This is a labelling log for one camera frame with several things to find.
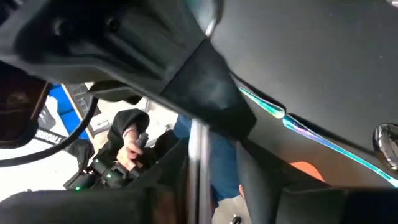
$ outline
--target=hand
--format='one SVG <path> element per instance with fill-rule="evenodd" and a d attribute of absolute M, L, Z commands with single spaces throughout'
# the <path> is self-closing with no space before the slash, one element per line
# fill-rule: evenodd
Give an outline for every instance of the hand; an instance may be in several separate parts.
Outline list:
<path fill-rule="evenodd" d="M 124 146 L 119 150 L 116 159 L 122 166 L 130 171 L 136 166 L 133 160 L 136 159 L 138 155 L 142 155 L 142 150 L 135 145 L 135 142 L 138 139 L 136 125 L 132 124 L 128 127 L 123 133 L 123 136 Z"/>

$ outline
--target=cable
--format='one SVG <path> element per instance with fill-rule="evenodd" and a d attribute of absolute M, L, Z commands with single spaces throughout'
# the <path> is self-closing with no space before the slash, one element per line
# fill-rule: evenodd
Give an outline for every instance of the cable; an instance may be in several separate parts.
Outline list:
<path fill-rule="evenodd" d="M 52 156 L 55 153 L 61 151 L 62 149 L 65 149 L 75 139 L 77 139 L 79 137 L 79 135 L 87 128 L 88 124 L 90 123 L 90 121 L 94 115 L 95 109 L 97 107 L 97 103 L 98 103 L 98 99 L 92 97 L 90 107 L 88 108 L 87 114 L 82 119 L 79 126 L 71 133 L 71 135 L 69 135 L 66 139 L 64 139 L 62 142 L 60 142 L 56 146 L 50 147 L 46 150 L 36 152 L 36 153 L 30 154 L 30 155 L 16 157 L 16 158 L 12 158 L 12 159 L 0 160 L 0 167 L 18 166 L 18 165 L 27 164 L 30 162 L 35 162 L 35 161 L 47 158 L 48 156 Z"/>

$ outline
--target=blue jeans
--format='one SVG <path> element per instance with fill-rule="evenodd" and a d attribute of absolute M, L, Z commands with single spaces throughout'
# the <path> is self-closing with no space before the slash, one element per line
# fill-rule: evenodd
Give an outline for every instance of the blue jeans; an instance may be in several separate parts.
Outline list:
<path fill-rule="evenodd" d="M 178 138 L 189 138 L 191 120 L 178 116 L 173 132 Z M 233 143 L 210 132 L 210 182 L 215 202 L 239 195 L 239 179 L 236 163 L 236 150 Z"/>

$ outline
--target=black sleeve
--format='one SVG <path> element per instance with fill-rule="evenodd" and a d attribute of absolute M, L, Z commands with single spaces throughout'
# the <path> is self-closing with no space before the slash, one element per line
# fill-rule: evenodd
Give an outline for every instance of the black sleeve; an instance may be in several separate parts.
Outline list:
<path fill-rule="evenodd" d="M 109 151 L 109 157 L 116 157 L 120 148 L 123 147 L 123 132 L 131 125 L 137 125 L 138 133 L 143 133 L 149 125 L 149 116 L 139 109 L 120 111 L 113 119 L 113 124 L 108 133 L 108 142 L 100 149 Z"/>

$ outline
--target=ambient led light strip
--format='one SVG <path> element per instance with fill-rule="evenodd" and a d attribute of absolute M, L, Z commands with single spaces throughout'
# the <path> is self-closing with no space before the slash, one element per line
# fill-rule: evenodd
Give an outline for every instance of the ambient led light strip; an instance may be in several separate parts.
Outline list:
<path fill-rule="evenodd" d="M 266 110 L 268 113 L 273 115 L 274 117 L 281 119 L 285 116 L 285 110 L 280 106 L 277 106 L 273 103 L 270 103 L 262 98 L 258 97 L 257 95 L 247 91 L 245 88 L 238 85 L 238 89 L 249 97 L 250 100 L 257 103 L 262 109 Z"/>
<path fill-rule="evenodd" d="M 317 143 L 320 143 L 326 147 L 329 147 L 330 149 L 354 160 L 355 162 L 360 163 L 361 165 L 367 167 L 368 169 L 372 170 L 375 172 L 377 175 L 388 181 L 391 185 L 394 187 L 398 187 L 398 180 L 391 177 L 390 175 L 386 174 L 383 170 L 380 168 L 376 167 L 375 165 L 371 164 L 368 161 L 365 161 L 364 159 L 360 158 L 359 156 L 347 151 L 346 149 L 343 149 L 342 147 L 332 143 L 331 141 L 327 140 L 326 138 L 322 137 L 321 135 L 315 133 L 289 114 L 285 114 L 285 111 L 283 108 L 280 106 L 277 106 L 273 103 L 270 103 L 257 95 L 251 93 L 250 91 L 246 90 L 245 88 L 238 86 L 239 90 L 245 94 L 250 100 L 258 104 L 262 109 L 266 110 L 268 113 L 273 115 L 274 117 L 278 119 L 282 119 L 283 124 L 286 128 L 289 128 L 292 131 L 295 131 L 296 133 L 301 134 L 302 136 L 309 138 L 313 141 L 316 141 Z"/>

